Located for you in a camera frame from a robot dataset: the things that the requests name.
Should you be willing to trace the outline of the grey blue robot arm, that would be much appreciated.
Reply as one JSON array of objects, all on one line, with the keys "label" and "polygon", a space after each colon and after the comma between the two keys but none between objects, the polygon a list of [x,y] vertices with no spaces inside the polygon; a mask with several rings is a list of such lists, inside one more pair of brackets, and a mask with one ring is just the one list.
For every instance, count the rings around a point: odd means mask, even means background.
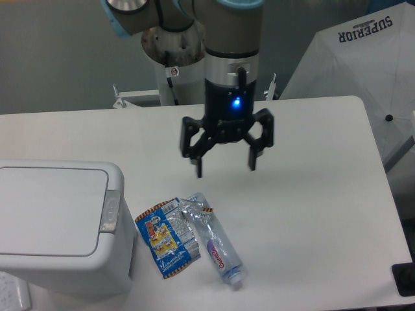
[{"label": "grey blue robot arm", "polygon": [[169,34],[197,21],[205,30],[205,113],[182,119],[180,150],[202,173],[202,158],[216,144],[245,140],[248,166],[274,144],[274,117],[254,112],[263,1],[103,1],[115,30],[132,36],[161,27]]}]

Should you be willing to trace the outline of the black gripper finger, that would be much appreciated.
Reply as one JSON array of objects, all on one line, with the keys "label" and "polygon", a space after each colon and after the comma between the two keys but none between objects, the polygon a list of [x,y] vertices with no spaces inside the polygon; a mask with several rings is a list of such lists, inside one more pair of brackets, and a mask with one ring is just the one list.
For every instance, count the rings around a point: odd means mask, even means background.
[{"label": "black gripper finger", "polygon": [[[254,138],[249,130],[255,123],[262,126],[261,136]],[[262,155],[265,148],[274,146],[274,116],[267,108],[259,110],[248,118],[247,132],[244,135],[244,140],[249,144],[248,166],[251,171],[256,168],[256,161]]]},{"label": "black gripper finger", "polygon": [[180,132],[180,150],[196,167],[196,175],[202,177],[202,158],[219,143],[219,122],[212,119],[184,117]]}]

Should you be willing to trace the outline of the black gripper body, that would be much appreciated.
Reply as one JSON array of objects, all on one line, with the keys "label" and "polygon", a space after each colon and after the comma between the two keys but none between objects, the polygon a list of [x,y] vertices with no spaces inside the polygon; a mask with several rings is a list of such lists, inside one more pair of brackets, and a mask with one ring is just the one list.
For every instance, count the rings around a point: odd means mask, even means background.
[{"label": "black gripper body", "polygon": [[256,82],[245,87],[220,86],[205,80],[204,129],[216,143],[235,143],[254,125]]}]

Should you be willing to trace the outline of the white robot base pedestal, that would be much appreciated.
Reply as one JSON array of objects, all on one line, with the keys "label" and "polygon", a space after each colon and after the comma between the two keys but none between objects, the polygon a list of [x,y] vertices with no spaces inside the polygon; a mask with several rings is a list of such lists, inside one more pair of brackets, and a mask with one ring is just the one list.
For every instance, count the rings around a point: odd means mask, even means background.
[{"label": "white robot base pedestal", "polygon": [[162,106],[205,103],[204,28],[193,23],[182,32],[153,27],[141,44],[153,63]]}]

